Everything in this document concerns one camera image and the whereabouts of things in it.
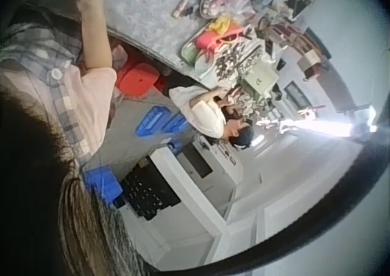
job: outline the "plastic bag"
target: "plastic bag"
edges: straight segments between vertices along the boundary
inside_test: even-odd
[[[203,18],[214,19],[230,15],[233,19],[243,14],[254,14],[250,0],[201,0],[200,14]]]

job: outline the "white shirt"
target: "white shirt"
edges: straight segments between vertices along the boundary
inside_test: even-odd
[[[193,108],[190,107],[192,98],[206,92],[208,92],[206,89],[198,86],[176,87],[170,89],[169,97],[187,121],[200,133],[212,138],[221,138],[226,120],[218,104],[213,100],[200,101]]]
[[[12,85],[19,91],[32,96],[42,106],[48,116],[48,121],[57,121],[52,96],[48,87],[32,74],[24,71],[2,70]],[[76,66],[69,66],[64,75],[64,81],[70,102],[76,114],[80,130],[85,137],[88,150],[93,155],[103,143],[107,128],[108,114],[113,88],[116,82],[116,72],[112,68],[91,69],[81,77]]]

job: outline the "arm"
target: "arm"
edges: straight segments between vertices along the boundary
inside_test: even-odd
[[[222,93],[221,87],[216,87],[210,92],[202,93],[190,100],[190,108],[193,108],[196,104],[200,103],[201,101],[208,102],[210,99],[213,99],[215,96]]]
[[[84,60],[87,69],[112,67],[112,53],[104,16],[104,0],[78,0]]]

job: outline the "black object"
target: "black object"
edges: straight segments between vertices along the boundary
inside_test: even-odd
[[[121,182],[123,195],[139,217],[153,219],[158,210],[181,202],[150,157],[147,165],[137,164]]]
[[[266,53],[270,56],[274,53],[274,42],[272,40],[266,40]]]
[[[281,58],[278,62],[278,65],[276,66],[276,71],[280,71],[286,66],[286,62]]]
[[[210,150],[210,148],[206,144],[204,144],[203,147],[207,147],[208,150]],[[203,158],[203,156],[201,156],[201,154],[195,148],[193,143],[188,143],[187,145],[185,145],[182,149],[182,154],[186,156],[188,161],[192,164],[192,166],[202,179],[204,179],[206,176],[213,172],[210,165],[208,165],[207,161]]]
[[[115,208],[119,209],[123,207],[126,204],[126,198],[124,194],[120,194],[117,198],[114,199],[112,204],[115,206]]]

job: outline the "plaid shirt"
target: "plaid shirt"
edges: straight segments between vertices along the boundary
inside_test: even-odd
[[[0,62],[12,59],[47,85],[63,133],[77,162],[83,166],[91,158],[91,152],[81,147],[87,142],[63,81],[65,71],[77,61],[81,48],[80,40],[57,29],[48,29],[39,24],[15,24],[5,33]]]

